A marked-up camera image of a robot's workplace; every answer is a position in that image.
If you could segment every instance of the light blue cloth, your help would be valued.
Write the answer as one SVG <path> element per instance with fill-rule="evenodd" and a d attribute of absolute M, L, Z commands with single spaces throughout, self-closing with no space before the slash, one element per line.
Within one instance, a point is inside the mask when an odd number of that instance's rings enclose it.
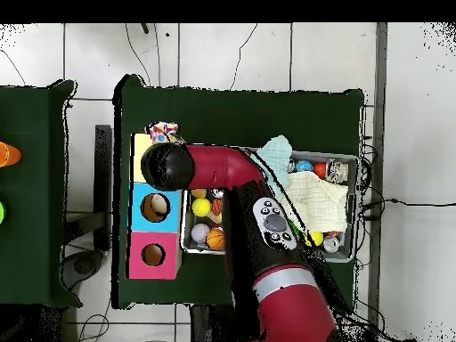
<path fill-rule="evenodd" d="M 269 168 L 274 172 L 277 180 L 281 183 L 283 189 L 287 189 L 289 186 L 289 175 L 288 165 L 289 159 L 291 158 L 291 145 L 287 138 L 283 135 L 279 135 L 271 139 L 265 144 L 264 147 L 258 149 L 256 153 L 258 156 L 265 161 Z M 252 155 L 251 158 L 265 171 L 267 176 L 267 184 L 273 191 L 274 197 L 279 201 L 283 197 L 281 188 L 275 183 L 269 170 L 257 159 L 256 156 Z"/>

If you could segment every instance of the shape sorter box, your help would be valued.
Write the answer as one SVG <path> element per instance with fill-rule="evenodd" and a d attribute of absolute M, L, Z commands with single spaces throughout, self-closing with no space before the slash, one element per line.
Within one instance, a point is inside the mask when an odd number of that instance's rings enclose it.
<path fill-rule="evenodd" d="M 133 169 L 130 168 L 128 186 L 126 278 L 173 280 L 182 262 L 179 247 L 182 192 L 158 191 L 145 182 L 141 157 L 150 146 L 149 134 L 131 135 L 130 162 L 133 162 Z M 157 222 L 146 219 L 142 213 L 142 203 L 150 200 L 151 194 L 164 197 L 168 206 L 165 218 Z"/>

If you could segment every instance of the gray bin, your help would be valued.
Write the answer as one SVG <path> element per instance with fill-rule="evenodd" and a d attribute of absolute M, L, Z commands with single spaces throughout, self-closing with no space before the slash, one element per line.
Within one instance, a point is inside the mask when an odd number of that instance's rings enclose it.
<path fill-rule="evenodd" d="M 361 164 L 360 160 L 356 156 L 350 155 L 339 155 L 329 154 L 320 152 L 302 152 L 292 151 L 291 158 L 295 161 L 298 160 L 309 160 L 312 163 L 327 162 L 329 159 L 336 159 L 344 164 L 348 164 L 348 180 L 343 185 L 348 186 L 347 201 L 346 201 L 346 221 L 347 228 L 345 232 L 345 238 L 341 241 L 341 246 L 336 253 L 327 253 L 323 248 L 319 248 L 322 251 L 322 255 L 326 258 L 326 261 L 331 263 L 346 263 L 351 261 L 355 255 L 356 249 L 356 234 L 357 234 L 357 218 L 359 210 L 360 200 L 360 180 L 361 180 Z M 191 228 L 197 223 L 205 223 L 209 227 L 214 223 L 206 217 L 197 217 L 191 211 L 191 204 L 193 197 L 189 191 L 183 193 L 183 222 L 181 228 L 181 247 L 187 253 L 200 253 L 200 254 L 211 254 L 211 255 L 224 255 L 222 250 L 211 250 L 208 247 L 198 245 L 191 239 Z"/>

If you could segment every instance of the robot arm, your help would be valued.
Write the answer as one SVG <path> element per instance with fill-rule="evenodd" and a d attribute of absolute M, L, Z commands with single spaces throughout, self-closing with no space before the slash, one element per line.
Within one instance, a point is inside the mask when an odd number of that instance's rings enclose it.
<path fill-rule="evenodd" d="M 162 191 L 224 189 L 225 257 L 236 306 L 255 301 L 261 340 L 328 342 L 336 324 L 261 169 L 239 149 L 160 143 L 142 157 Z"/>

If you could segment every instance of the green tablecloth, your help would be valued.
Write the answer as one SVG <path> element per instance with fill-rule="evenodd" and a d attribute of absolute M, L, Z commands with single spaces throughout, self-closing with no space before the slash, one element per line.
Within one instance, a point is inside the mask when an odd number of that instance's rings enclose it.
<path fill-rule="evenodd" d="M 21 161 L 0 167 L 0 303 L 79 305 L 60 281 L 65 184 L 64 102 L 72 81 L 0 87 L 0 141 Z"/>
<path fill-rule="evenodd" d="M 131 302 L 232 302 L 223 256 L 184 254 L 174 281 L 125 279 L 131 133 L 142 132 L 153 121 L 166 120 L 180 125 L 180 134 L 188 143 L 261 147 L 269 138 L 283 134 L 293 150 L 358 155 L 360 108 L 363 104 L 361 90 L 326 94 L 146 88 L 139 77 L 132 75 L 124 77 L 118 84 L 114 102 L 119 101 L 114 152 L 120 171 L 115 162 L 113 198 L 114 208 L 120 206 L 120 217 L 114 218 L 119 248 L 113 272 L 116 272 L 117 265 L 119 268 L 118 277 L 113 277 L 113 291 L 118 290 L 120 306 Z M 352 304 L 354 262 L 331 264 L 331 269 L 345 300 Z"/>

